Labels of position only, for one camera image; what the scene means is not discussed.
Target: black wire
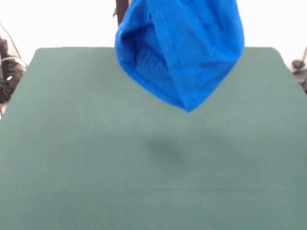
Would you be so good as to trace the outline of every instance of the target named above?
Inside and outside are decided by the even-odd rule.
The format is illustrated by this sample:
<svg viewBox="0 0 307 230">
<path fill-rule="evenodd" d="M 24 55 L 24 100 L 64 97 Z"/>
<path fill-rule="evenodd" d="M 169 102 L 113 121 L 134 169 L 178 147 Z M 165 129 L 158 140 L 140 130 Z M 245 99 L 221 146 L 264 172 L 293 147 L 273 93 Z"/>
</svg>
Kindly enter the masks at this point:
<svg viewBox="0 0 307 230">
<path fill-rule="evenodd" d="M 20 53 L 19 53 L 19 51 L 18 51 L 18 49 L 17 49 L 17 47 L 16 47 L 16 45 L 15 45 L 15 43 L 14 43 L 12 37 L 11 37 L 11 35 L 10 35 L 9 32 L 5 29 L 5 27 L 2 25 L 1 22 L 0 22 L 0 26 L 2 27 L 2 29 L 4 30 L 4 32 L 9 36 L 9 38 L 10 38 L 10 40 L 11 40 L 11 43 L 13 44 L 14 49 L 16 50 L 16 53 L 17 53 L 18 57 L 22 60 L 21 55 L 20 55 Z"/>
<path fill-rule="evenodd" d="M 2 60 L 3 58 L 6 58 L 7 54 L 5 52 L 5 47 L 4 47 L 4 43 L 3 43 L 3 39 L 0 36 L 0 59 Z M 7 64 L 1 62 L 1 69 L 2 69 L 2 78 L 5 78 L 6 75 L 6 71 L 7 71 Z"/>
<path fill-rule="evenodd" d="M 0 98 L 0 103 L 8 102 L 11 98 L 11 91 L 9 82 L 6 79 L 0 78 L 0 90 L 3 98 Z"/>
</svg>

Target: blue fabric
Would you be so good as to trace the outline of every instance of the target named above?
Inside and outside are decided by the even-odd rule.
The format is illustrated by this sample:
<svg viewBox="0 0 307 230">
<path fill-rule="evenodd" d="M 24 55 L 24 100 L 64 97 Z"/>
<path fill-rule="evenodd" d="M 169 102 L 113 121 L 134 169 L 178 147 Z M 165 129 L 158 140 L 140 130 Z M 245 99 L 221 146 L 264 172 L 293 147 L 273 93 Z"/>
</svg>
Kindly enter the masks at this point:
<svg viewBox="0 0 307 230">
<path fill-rule="evenodd" d="M 236 0 L 133 0 L 118 28 L 115 50 L 135 81 L 191 111 L 211 95 L 244 50 Z"/>
</svg>

